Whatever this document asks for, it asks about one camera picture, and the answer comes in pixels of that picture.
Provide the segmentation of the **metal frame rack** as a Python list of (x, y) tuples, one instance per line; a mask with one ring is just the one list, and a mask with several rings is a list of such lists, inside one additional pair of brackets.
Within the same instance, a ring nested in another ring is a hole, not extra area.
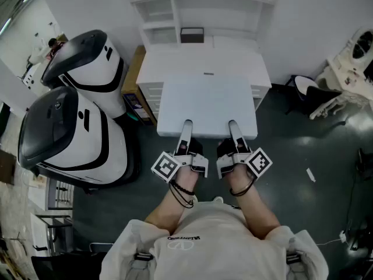
[(46, 209), (73, 210), (73, 193), (73, 185), (49, 179), (46, 188)]

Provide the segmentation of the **white cart with black frame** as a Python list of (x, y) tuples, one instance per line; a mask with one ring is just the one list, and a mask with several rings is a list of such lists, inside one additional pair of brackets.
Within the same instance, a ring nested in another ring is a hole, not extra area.
[(30, 214), (32, 247), (38, 257), (73, 251), (73, 224), (69, 215)]

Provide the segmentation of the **person's right hand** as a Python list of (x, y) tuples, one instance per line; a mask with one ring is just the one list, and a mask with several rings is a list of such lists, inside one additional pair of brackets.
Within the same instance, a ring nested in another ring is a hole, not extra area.
[(224, 155), (231, 156), (237, 153), (236, 145), (232, 138), (226, 138), (217, 147), (217, 157), (223, 157)]

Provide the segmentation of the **white ornate vanity table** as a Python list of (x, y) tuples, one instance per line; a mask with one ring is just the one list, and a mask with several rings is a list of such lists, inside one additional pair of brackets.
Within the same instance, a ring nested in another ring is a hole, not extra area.
[[(373, 29), (373, 25), (360, 29)], [(324, 82), (328, 89), (341, 92), (328, 107), (333, 114), (348, 104), (356, 104), (361, 109), (370, 106), (373, 111), (373, 53), (366, 61), (354, 61), (351, 57), (353, 36), (338, 54), (326, 59), (326, 67), (316, 77), (318, 84)]]

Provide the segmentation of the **small black box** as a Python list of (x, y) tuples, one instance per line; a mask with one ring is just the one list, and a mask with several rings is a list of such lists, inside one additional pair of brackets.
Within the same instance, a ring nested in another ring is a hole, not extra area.
[(183, 27), (180, 30), (181, 43), (204, 43), (205, 32), (203, 27)]

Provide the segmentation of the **oval vanity mirror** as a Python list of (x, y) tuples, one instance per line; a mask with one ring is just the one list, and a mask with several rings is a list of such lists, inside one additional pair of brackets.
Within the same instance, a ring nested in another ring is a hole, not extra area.
[(373, 29), (359, 29), (353, 36), (352, 43), (352, 59), (366, 61), (373, 53)]

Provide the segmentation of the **large white box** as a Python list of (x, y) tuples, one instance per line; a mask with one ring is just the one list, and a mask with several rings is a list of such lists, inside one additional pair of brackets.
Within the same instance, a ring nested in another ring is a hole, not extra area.
[(243, 78), (185, 76), (165, 81), (157, 133), (162, 137), (178, 137), (185, 120), (192, 121), (195, 138), (229, 137), (231, 120), (237, 122), (245, 139), (258, 136), (251, 86)]

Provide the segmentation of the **white panel with black buttons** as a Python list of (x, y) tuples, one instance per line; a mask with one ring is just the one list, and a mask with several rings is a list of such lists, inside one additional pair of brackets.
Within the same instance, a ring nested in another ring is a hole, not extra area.
[(44, 73), (45, 66), (42, 63), (33, 65), (26, 73), (22, 82), (26, 87), (36, 95), (41, 95), (44, 85), (41, 83), (41, 77)]

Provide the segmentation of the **white sweatshirt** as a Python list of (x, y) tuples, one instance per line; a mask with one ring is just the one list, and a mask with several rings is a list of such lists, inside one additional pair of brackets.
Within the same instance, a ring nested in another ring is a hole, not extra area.
[(328, 265), (306, 230), (263, 240), (231, 205), (199, 202), (173, 234), (131, 220), (104, 257), (100, 280), (327, 280)]

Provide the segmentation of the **person's right forearm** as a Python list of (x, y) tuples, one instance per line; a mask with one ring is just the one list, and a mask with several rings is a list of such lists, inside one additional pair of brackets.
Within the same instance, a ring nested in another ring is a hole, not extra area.
[[(238, 164), (225, 178), (229, 181), (233, 177), (246, 174), (248, 175), (246, 167)], [(245, 195), (236, 197), (236, 199), (246, 220), (247, 228), (255, 237), (263, 240), (272, 230), (280, 226), (279, 220), (262, 201), (254, 185)]]

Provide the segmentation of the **white and black robot pod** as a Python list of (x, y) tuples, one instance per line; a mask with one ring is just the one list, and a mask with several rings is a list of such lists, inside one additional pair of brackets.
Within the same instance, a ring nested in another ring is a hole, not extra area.
[(128, 66), (107, 33), (91, 30), (67, 41), (48, 63), (41, 83), (71, 86), (116, 120), (126, 113), (121, 94)]
[(136, 137), (72, 87), (39, 97), (22, 120), (19, 165), (84, 189), (135, 181), (140, 172)]

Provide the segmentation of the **brown cardboard box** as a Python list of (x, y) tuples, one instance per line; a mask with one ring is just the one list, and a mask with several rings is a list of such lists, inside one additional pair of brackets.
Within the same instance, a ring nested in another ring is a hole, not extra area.
[(128, 108), (131, 109), (143, 125), (157, 126), (157, 120), (139, 85), (136, 84), (145, 55), (145, 47), (143, 45), (137, 46), (129, 65), (121, 93)]

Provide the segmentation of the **white cabinet desk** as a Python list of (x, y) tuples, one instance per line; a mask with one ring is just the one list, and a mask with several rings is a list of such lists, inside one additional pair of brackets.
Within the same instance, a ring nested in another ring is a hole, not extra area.
[(136, 83), (154, 116), (159, 114), (166, 78), (184, 75), (243, 78), (250, 84), (256, 108), (272, 87), (255, 40), (209, 36), (205, 43), (152, 48), (145, 54)]

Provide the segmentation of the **white chair cushion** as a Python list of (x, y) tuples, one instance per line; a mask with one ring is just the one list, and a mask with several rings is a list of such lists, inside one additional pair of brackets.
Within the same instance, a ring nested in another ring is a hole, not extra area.
[(319, 86), (315, 83), (313, 79), (306, 78), (304, 76), (296, 76), (294, 81), (295, 87), (304, 96), (307, 95), (308, 88), (319, 88)]

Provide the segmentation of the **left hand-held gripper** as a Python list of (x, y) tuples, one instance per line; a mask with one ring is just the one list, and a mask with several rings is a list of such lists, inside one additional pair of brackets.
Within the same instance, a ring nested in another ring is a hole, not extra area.
[(188, 152), (192, 128), (193, 122), (185, 120), (180, 135), (180, 142), (174, 154), (162, 152), (151, 168), (151, 171), (166, 183), (175, 179), (177, 171), (184, 166), (188, 166), (194, 172), (201, 173), (204, 178), (207, 177), (209, 160), (204, 155), (193, 155)]

